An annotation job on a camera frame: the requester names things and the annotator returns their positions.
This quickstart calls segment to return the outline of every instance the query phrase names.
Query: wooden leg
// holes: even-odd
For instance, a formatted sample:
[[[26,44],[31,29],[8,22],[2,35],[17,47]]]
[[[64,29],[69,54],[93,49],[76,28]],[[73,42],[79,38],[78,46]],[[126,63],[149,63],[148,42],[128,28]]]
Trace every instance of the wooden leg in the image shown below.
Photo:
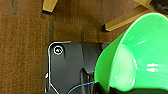
[[[57,4],[58,0],[44,0],[43,2],[43,10],[52,12],[54,10],[55,5]]]
[[[136,1],[137,3],[143,5],[144,7],[148,9],[154,10],[153,7],[150,5],[150,2],[152,0],[134,0],[134,1]]]
[[[114,20],[104,24],[103,31],[112,31],[114,29],[117,29],[121,26],[133,22],[134,20],[138,19],[140,16],[148,12],[150,12],[150,10],[148,10],[146,7],[142,5],[139,5],[130,12],[125,13],[122,16],[117,17]]]

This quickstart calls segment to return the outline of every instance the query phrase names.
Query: wooden floor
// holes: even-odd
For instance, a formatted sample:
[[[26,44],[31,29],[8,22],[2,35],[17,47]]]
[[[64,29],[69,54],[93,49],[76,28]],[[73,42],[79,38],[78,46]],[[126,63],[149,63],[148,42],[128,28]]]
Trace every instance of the wooden floor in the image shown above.
[[[45,45],[112,42],[130,24],[108,33],[101,32],[101,26],[138,6],[132,0],[59,0],[47,15],[42,4],[43,0],[1,0],[1,94],[43,94]]]

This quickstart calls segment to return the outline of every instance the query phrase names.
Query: wire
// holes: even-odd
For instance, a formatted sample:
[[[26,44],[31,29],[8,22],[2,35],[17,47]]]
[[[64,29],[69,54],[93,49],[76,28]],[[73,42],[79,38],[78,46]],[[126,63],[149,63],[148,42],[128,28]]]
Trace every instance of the wire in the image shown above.
[[[55,89],[55,87],[54,87],[52,84],[50,84],[50,85],[51,85],[51,87],[54,89],[54,91],[55,91],[57,94],[59,94],[58,91],[57,91],[57,89]]]
[[[89,85],[89,84],[94,84],[94,81],[93,82],[89,82],[89,83],[85,83],[85,84],[81,84],[81,85],[77,85],[74,88],[72,88],[71,90],[69,90],[68,94],[70,94],[74,89],[76,89],[76,88],[78,88],[80,86],[85,86],[85,85]]]

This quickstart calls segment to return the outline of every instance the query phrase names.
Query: black device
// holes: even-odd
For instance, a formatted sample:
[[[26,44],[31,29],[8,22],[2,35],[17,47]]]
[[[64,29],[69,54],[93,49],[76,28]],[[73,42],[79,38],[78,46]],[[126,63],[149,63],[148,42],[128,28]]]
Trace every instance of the black device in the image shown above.
[[[150,5],[160,13],[168,15],[168,0],[152,0]]]
[[[109,43],[51,43],[45,93],[67,94],[76,85],[94,81],[97,59],[107,45]],[[93,84],[78,87],[70,94],[93,94],[93,88]]]

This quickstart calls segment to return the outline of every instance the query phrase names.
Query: green plastic bowl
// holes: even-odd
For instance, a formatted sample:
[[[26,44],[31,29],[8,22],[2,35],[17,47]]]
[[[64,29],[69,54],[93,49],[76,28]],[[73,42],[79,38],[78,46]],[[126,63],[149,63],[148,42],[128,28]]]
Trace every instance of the green plastic bowl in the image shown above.
[[[168,19],[160,13],[138,18],[103,50],[94,76],[106,93],[110,87],[168,90]]]

